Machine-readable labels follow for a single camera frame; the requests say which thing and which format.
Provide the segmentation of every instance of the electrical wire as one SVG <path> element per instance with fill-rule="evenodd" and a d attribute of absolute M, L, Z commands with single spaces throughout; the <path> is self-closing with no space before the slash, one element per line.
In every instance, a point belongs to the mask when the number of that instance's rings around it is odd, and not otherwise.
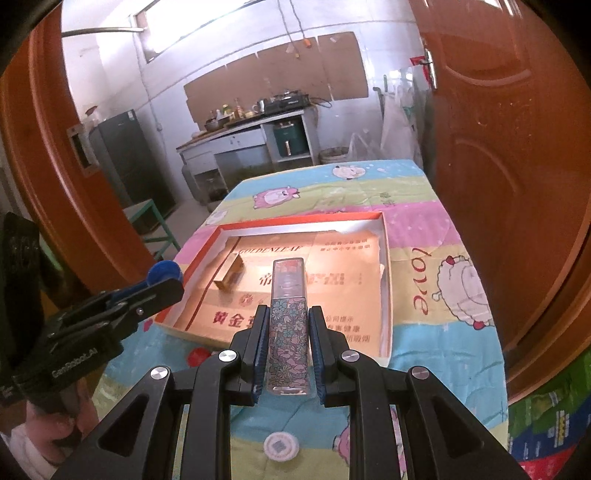
<path fill-rule="evenodd" d="M 325 100 L 325 99 L 320 98 L 320 97 L 310 97 L 310 100 L 320 100 L 321 103 L 318 103 L 318 102 L 312 102 L 312 103 L 314 105 L 318 105 L 318 106 L 321 106 L 323 108 L 332 108 L 332 102 L 330 100 Z"/>
<path fill-rule="evenodd" d="M 300 58 L 300 51 L 297 49 L 293 38 L 291 38 L 290 29 L 287 27 L 287 21 L 285 20 L 285 14 L 283 13 L 283 9 L 281 8 L 281 0 L 277 0 L 277 7 L 279 7 L 279 13 L 281 14 L 281 19 L 283 20 L 283 26 L 285 27 L 285 32 L 287 33 L 287 36 L 290 39 L 291 45 L 295 49 L 295 53 L 297 55 L 297 58 Z"/>
<path fill-rule="evenodd" d="M 298 25 L 300 26 L 301 36 L 306 38 L 306 35 L 304 34 L 304 27 L 301 26 L 301 20 L 300 20 L 300 17 L 297 16 L 296 8 L 294 6 L 293 0 L 290 0 L 290 5 L 291 5 L 291 10 L 294 13 L 294 17 L 297 20 Z"/>

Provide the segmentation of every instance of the table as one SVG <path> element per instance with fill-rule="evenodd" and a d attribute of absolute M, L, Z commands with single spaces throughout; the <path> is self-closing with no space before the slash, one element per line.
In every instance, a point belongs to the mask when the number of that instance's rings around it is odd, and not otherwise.
<path fill-rule="evenodd" d="M 278 200 L 265 194 L 284 190 Z M 424 365 L 506 445 L 507 399 L 498 335 L 480 279 L 459 234 L 423 172 L 410 160 L 301 168 L 243 181 L 176 257 L 187 268 L 220 223 L 302 213 L 381 211 L 391 254 L 394 298 L 390 368 Z M 153 365 L 187 368 L 198 345 L 170 336 L 151 320 L 125 340 L 95 392 L 104 415 Z M 263 393 L 254 408 L 232 410 L 233 479 L 348 479 L 348 409 L 323 408 L 317 397 Z M 297 437 L 287 463 L 267 460 L 272 432 Z"/>

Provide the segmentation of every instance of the pink sheep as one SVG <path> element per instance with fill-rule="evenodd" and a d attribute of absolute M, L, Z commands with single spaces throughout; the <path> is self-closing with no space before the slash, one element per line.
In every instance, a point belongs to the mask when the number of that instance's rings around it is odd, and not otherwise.
<path fill-rule="evenodd" d="M 398 464 L 400 465 L 400 476 L 404 476 L 406 473 L 406 460 L 404 458 L 404 448 L 402 446 L 402 433 L 400 432 L 400 423 L 398 421 L 398 415 L 396 413 L 396 407 L 390 405 L 390 415 L 392 416 L 392 425 L 394 425 L 394 436 L 396 438 L 396 447 L 398 453 Z M 347 426 L 343 432 L 336 436 L 333 441 L 333 450 L 337 452 L 341 458 L 349 466 L 350 461 L 350 418 L 347 422 Z"/>
<path fill-rule="evenodd" d="M 254 208 L 269 208 L 281 205 L 291 199 L 300 198 L 300 191 L 292 187 L 281 187 L 279 189 L 265 190 L 252 197 L 255 201 Z"/>

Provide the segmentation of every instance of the pot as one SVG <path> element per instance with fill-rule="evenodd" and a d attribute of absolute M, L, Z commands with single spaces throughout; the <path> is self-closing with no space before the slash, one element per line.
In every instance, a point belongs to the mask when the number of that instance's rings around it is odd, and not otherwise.
<path fill-rule="evenodd" d="M 223 116 L 220 120 L 215 118 L 209 119 L 205 122 L 205 130 L 208 132 L 216 132 L 217 130 L 221 130 L 224 126 L 230 121 L 229 116 Z"/>

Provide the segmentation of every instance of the metal screw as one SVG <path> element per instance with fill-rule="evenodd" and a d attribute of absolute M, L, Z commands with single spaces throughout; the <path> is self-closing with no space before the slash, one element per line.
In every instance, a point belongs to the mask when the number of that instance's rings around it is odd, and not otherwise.
<path fill-rule="evenodd" d="M 345 362 L 353 363 L 359 360 L 359 352 L 356 352 L 355 350 L 345 350 L 340 357 L 345 360 Z"/>
<path fill-rule="evenodd" d="M 427 370 L 425 367 L 413 367 L 411 373 L 413 377 L 418 380 L 425 380 L 429 378 L 429 370 Z"/>
<path fill-rule="evenodd" d="M 168 368 L 166 367 L 155 367 L 150 372 L 150 376 L 154 380 L 162 380 L 168 375 Z"/>
<path fill-rule="evenodd" d="M 217 355 L 217 357 L 222 361 L 222 362 L 231 362 L 233 361 L 236 357 L 238 356 L 238 354 L 234 351 L 234 350 L 224 350 L 222 352 L 219 352 L 219 354 Z"/>

